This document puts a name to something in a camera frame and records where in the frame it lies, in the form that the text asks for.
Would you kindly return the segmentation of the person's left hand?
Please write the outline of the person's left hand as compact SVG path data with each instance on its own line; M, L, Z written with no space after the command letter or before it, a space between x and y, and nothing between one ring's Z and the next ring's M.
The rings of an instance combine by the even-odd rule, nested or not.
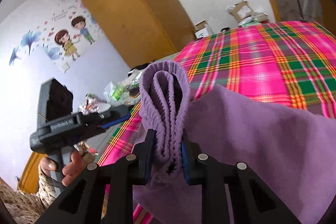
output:
M56 163L48 157L43 157L40 160L39 167L48 177L51 176L51 172L55 172L57 170ZM62 174L64 175L62 184L64 186L68 186L77 177L77 175L82 172L83 168L84 163L80 153L78 150L74 149L71 153L71 161L62 169Z

